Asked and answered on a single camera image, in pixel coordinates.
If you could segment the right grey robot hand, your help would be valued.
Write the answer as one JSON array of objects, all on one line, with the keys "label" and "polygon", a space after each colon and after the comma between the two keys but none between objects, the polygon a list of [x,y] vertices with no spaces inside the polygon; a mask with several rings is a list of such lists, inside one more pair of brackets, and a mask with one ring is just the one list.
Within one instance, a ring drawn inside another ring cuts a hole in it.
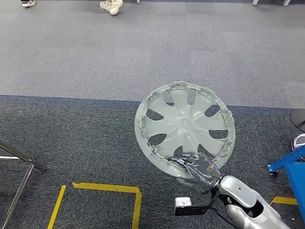
[{"label": "right grey robot hand", "polygon": [[222,179],[220,170],[203,153],[172,156],[169,161],[185,168],[190,179],[177,177],[178,183],[202,194],[207,194]]}]

